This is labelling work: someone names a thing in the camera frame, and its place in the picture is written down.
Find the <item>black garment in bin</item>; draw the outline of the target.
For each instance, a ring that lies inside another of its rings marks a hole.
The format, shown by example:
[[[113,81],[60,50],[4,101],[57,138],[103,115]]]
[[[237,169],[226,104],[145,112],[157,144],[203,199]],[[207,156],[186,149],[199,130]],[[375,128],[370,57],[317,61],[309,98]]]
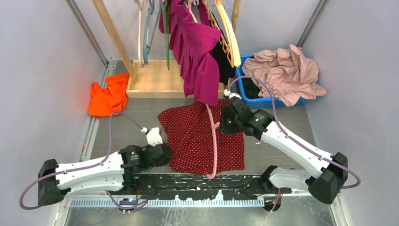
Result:
[[[241,79],[243,84],[244,93],[249,99],[257,99],[259,98],[259,87],[254,83],[251,78],[243,78]]]

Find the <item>orange garment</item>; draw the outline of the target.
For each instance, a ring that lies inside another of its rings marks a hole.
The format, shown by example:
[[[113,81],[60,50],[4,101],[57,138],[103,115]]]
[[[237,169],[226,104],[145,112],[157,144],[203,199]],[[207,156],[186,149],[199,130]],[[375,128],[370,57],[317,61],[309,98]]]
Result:
[[[129,78],[129,73],[107,77],[104,88],[97,82],[92,83],[88,114],[95,117],[109,117],[114,111],[122,112],[128,103],[126,90]]]

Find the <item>light blue hanger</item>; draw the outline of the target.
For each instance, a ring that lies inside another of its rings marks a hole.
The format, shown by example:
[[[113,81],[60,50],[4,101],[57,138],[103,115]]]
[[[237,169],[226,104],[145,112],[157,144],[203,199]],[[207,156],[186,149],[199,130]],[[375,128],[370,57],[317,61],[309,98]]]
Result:
[[[228,1],[228,0],[225,0],[225,1],[224,1],[224,3],[223,3],[223,8],[224,8],[224,10],[225,10],[226,13],[227,13],[227,17],[228,17],[230,23],[232,24],[231,16],[229,15],[229,1]]]

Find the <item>pink plastic hanger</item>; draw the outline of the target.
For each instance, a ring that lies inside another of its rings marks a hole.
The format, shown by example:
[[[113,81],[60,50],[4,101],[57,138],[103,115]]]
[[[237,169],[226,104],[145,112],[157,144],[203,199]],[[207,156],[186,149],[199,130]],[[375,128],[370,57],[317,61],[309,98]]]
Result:
[[[211,132],[212,132],[212,140],[213,140],[213,167],[212,167],[212,173],[207,174],[208,179],[213,179],[216,176],[217,173],[217,137],[216,137],[216,129],[219,126],[219,122],[215,123],[213,119],[213,115],[211,112],[211,109],[209,105],[205,105],[209,119],[210,119],[210,125],[211,125]]]

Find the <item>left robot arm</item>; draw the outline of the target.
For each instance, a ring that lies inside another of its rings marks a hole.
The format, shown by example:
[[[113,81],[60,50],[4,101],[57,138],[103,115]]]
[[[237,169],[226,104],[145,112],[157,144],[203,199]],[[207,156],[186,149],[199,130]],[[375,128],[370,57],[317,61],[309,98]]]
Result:
[[[65,197],[90,192],[109,191],[117,194],[136,193],[136,174],[165,166],[172,158],[172,148],[166,144],[139,147],[129,145],[102,158],[70,164],[55,159],[46,160],[38,178],[38,205],[48,206]]]

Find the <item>magenta skirt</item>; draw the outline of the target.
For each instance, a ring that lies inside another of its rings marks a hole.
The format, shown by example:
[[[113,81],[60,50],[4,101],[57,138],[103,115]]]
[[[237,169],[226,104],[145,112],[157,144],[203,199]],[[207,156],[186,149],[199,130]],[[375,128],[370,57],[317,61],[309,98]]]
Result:
[[[169,49],[180,65],[185,96],[215,106],[219,94],[219,66],[211,50],[221,38],[221,31],[213,28],[207,8],[199,2],[199,20],[196,23],[181,0],[168,0]]]

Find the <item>blue plastic bin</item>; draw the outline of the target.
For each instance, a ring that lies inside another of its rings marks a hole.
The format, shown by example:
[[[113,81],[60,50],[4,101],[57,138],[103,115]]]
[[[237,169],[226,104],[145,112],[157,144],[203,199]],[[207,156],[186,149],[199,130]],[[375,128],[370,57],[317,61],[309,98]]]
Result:
[[[245,74],[242,71],[242,66],[243,63],[247,58],[251,58],[252,55],[241,55],[241,65],[236,67],[236,77],[242,77]],[[247,92],[245,91],[245,85],[244,81],[248,80],[248,78],[243,78],[235,82],[237,84],[237,90],[239,91],[240,96],[242,97],[242,100],[246,103],[246,105],[251,108],[251,109],[256,109],[256,108],[272,108],[272,103],[271,103],[271,98],[270,97],[265,97],[265,98],[250,98],[247,96]]]

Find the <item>light wooden hanger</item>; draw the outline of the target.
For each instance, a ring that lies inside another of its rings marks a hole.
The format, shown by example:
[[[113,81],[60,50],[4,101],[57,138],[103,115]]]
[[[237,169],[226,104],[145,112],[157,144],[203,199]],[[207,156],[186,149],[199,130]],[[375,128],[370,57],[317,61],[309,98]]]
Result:
[[[232,67],[237,67],[241,65],[241,58],[240,58],[240,53],[239,53],[239,47],[237,43],[237,39],[233,30],[233,26],[231,23],[231,20],[222,4],[222,0],[214,0],[213,1],[219,15],[222,19],[225,31],[226,31],[226,37],[227,37],[227,48],[228,48],[228,53],[229,53],[229,61],[231,63]]]

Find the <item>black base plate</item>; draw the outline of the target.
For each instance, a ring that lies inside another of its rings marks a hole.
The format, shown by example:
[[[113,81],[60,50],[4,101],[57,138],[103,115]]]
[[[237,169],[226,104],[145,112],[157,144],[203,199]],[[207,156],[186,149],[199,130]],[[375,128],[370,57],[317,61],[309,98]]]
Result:
[[[276,188],[267,190],[261,186],[259,175],[216,175],[214,179],[194,174],[135,174],[132,184],[112,195],[139,195],[146,200],[186,201],[214,200],[218,194],[224,201],[254,200],[262,195],[275,195]]]

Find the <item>aluminium rail frame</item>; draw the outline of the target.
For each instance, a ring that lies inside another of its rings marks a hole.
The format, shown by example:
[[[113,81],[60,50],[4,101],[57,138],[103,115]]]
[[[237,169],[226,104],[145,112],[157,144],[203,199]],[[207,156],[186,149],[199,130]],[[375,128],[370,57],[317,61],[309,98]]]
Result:
[[[281,195],[305,195],[312,196],[308,191],[282,188],[277,190]],[[254,200],[232,200],[224,201],[223,196],[218,194],[214,200],[198,200],[194,201],[188,199],[186,201],[180,200],[177,197],[173,200],[146,200],[140,198],[139,195],[103,195],[98,197],[89,196],[89,193],[74,195],[72,198],[67,198],[66,207],[108,207],[119,208],[123,210],[133,210],[133,206],[138,204],[147,208],[158,207],[194,207],[194,208],[207,208],[207,207],[262,207],[267,211],[277,211],[280,208],[281,201],[275,201],[275,195],[262,195]]]

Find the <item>pink garment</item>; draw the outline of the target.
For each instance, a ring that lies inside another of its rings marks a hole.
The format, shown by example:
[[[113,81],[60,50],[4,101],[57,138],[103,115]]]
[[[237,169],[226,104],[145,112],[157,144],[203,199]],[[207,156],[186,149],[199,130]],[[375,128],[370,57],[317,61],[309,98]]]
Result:
[[[300,98],[314,100],[327,94],[327,90],[317,84],[319,68],[316,62],[293,44],[288,49],[263,50],[253,54],[245,60],[242,70],[259,88],[259,97],[270,97],[259,82],[261,80],[272,95],[288,107],[297,104]]]

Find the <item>teal blue hanger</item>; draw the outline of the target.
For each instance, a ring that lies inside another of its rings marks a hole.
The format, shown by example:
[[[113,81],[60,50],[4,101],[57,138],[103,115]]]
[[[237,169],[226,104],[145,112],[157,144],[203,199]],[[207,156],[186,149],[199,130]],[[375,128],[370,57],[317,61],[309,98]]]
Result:
[[[156,26],[152,29],[152,32],[150,32],[150,22],[151,22],[151,17],[155,16],[156,21],[155,23],[158,22],[159,16],[161,13],[161,5],[162,1],[161,0],[149,0],[148,1],[149,6],[147,10],[147,16],[146,16],[146,21],[145,21],[145,26],[144,26],[144,39],[143,39],[143,63],[144,65],[148,64],[148,55],[150,53],[152,43],[153,43],[153,38],[156,32]]]

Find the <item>cream hanger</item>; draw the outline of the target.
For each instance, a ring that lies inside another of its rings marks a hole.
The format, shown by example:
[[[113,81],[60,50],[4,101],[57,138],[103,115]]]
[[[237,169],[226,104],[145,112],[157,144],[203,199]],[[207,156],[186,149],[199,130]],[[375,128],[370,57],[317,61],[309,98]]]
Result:
[[[137,32],[137,55],[140,67],[144,67],[144,57],[143,57],[143,40],[142,40],[142,18],[143,18],[143,8],[144,0],[134,0],[138,7],[138,32]]]

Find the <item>black skirt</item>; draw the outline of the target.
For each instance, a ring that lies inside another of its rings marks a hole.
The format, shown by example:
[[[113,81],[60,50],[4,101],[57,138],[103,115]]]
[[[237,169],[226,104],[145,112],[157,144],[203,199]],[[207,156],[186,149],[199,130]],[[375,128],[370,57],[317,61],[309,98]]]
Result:
[[[227,53],[223,51],[222,44],[220,43],[220,37],[224,36],[223,32],[217,28],[211,26],[211,20],[209,19],[209,27],[211,31],[211,47],[209,51],[213,58],[216,60],[219,72],[219,82],[224,85],[228,85],[230,78],[235,77],[236,68],[231,66],[228,60]]]

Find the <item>green hanger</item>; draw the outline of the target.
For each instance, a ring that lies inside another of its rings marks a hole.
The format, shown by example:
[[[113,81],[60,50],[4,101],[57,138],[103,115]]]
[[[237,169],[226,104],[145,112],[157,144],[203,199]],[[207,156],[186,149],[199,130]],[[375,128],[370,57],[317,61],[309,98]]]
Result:
[[[162,3],[162,21],[164,29],[164,40],[165,40],[165,54],[167,69],[170,70],[170,55],[169,55],[169,11],[168,1],[165,0]]]

